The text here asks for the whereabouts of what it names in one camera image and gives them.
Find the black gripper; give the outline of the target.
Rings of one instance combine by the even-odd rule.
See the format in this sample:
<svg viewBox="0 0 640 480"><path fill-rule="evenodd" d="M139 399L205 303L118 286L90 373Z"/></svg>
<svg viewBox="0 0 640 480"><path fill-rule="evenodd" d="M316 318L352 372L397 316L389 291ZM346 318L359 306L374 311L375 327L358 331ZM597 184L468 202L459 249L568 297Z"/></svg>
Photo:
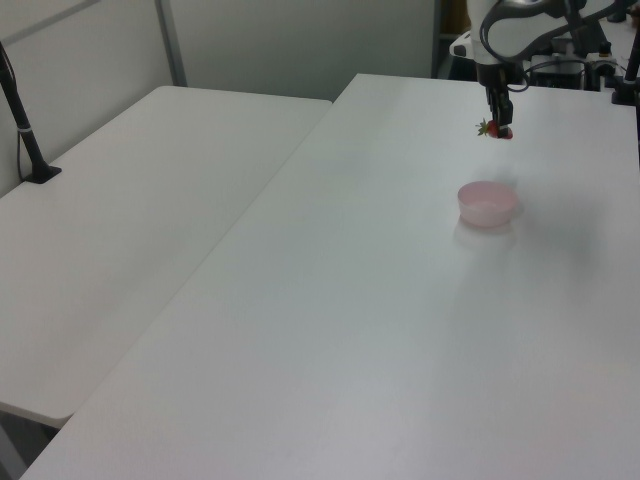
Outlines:
<svg viewBox="0 0 640 480"><path fill-rule="evenodd" d="M485 88L492 120L498 125L498 137L507 138L513 118L513 103L508 89L511 66L504 63L477 63L476 74L479 84Z"/></svg>

